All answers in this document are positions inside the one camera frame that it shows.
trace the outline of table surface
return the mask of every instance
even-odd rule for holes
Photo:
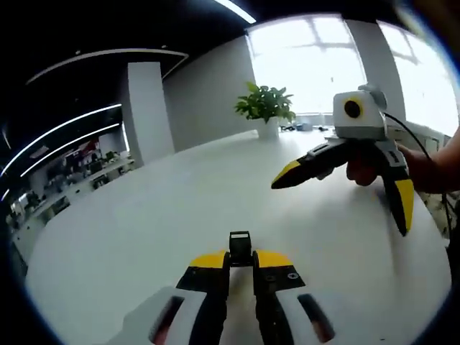
[[[274,142],[247,132],[121,176],[46,225],[26,277],[33,301],[64,343],[103,343],[194,257],[249,230],[254,248],[289,256],[313,297],[334,309],[330,344],[409,344],[450,288],[441,236],[416,195],[402,238],[381,180],[359,187],[344,167],[270,189],[285,164],[322,141],[318,132]],[[221,344],[262,344],[249,268],[231,270],[227,304]]]

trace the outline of ceiling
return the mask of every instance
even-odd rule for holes
[[[233,0],[259,24],[304,13],[339,12],[346,18],[384,20],[401,25],[388,1]],[[0,110],[9,147],[0,140],[0,167],[47,130],[81,114],[118,103],[119,81],[128,62],[160,61],[165,75],[181,57],[129,52],[68,63],[34,81],[31,78],[64,60],[91,52],[120,48],[150,48],[184,52],[180,67],[224,42],[244,34],[249,26],[214,0],[155,0],[110,5],[93,2],[62,8],[27,5],[12,11],[15,24],[3,23],[6,62]],[[120,121],[120,110],[95,114],[47,138],[50,149],[83,134]],[[24,155],[9,169],[14,177],[30,165]]]

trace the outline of black cable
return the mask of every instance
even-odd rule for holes
[[[415,134],[409,129],[409,127],[407,127],[402,121],[396,119],[394,116],[392,115],[389,115],[388,113],[383,113],[385,114],[386,117],[389,117],[391,120],[393,120],[394,122],[396,122],[397,124],[399,124],[408,134],[410,134],[410,136],[417,142],[418,146],[420,146],[420,148],[422,149],[423,153],[425,154],[426,158],[433,163],[433,166],[435,167],[435,169],[437,169],[437,165],[435,164],[435,162],[431,159],[430,155],[428,154],[428,152],[426,151],[425,147],[422,145],[422,143],[420,142],[420,140],[418,140],[418,138],[415,136]],[[447,219],[447,229],[448,229],[448,237],[449,239],[452,239],[452,224],[451,224],[451,217],[449,216],[449,205],[448,205],[448,201],[447,201],[447,195],[446,193],[442,193],[441,194],[441,201],[443,202],[444,204],[444,208],[446,209],[446,219]]]

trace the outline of finger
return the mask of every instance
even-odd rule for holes
[[[362,167],[356,172],[355,181],[358,185],[370,185],[377,178],[375,169],[372,167]]]
[[[363,164],[361,160],[354,159],[348,162],[346,166],[346,176],[349,180],[356,180],[359,171],[362,169]]]

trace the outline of window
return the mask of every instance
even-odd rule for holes
[[[403,29],[385,23],[379,26],[400,75],[406,120],[454,135],[459,113],[453,85],[441,56]]]
[[[297,114],[331,114],[337,92],[365,84],[348,28],[338,16],[305,16],[249,31],[259,85],[286,87]]]
[[[351,38],[345,23],[336,17],[313,18],[313,24],[324,43],[350,43]]]

